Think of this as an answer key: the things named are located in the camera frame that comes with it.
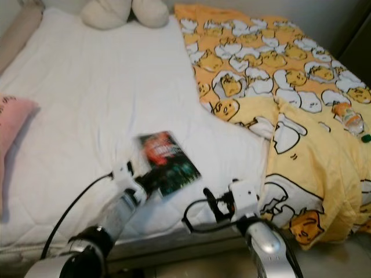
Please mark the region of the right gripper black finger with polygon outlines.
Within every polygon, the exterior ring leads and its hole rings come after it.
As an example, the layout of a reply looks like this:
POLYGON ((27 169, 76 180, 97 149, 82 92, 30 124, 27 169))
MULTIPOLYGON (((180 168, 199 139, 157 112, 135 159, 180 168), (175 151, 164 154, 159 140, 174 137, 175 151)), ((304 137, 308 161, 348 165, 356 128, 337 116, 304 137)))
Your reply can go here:
POLYGON ((212 193, 212 191, 209 190, 209 188, 204 188, 202 190, 202 193, 206 196, 206 202, 212 212, 214 214, 215 220, 219 220, 219 207, 217 204, 217 199, 212 193))

